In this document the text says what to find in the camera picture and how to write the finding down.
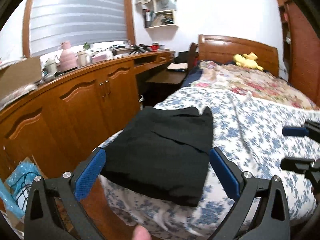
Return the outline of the person's left hand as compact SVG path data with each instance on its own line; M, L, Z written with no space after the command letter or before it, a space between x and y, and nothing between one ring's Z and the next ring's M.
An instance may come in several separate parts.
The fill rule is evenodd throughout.
M135 227L132 240L152 240L150 233L141 225Z

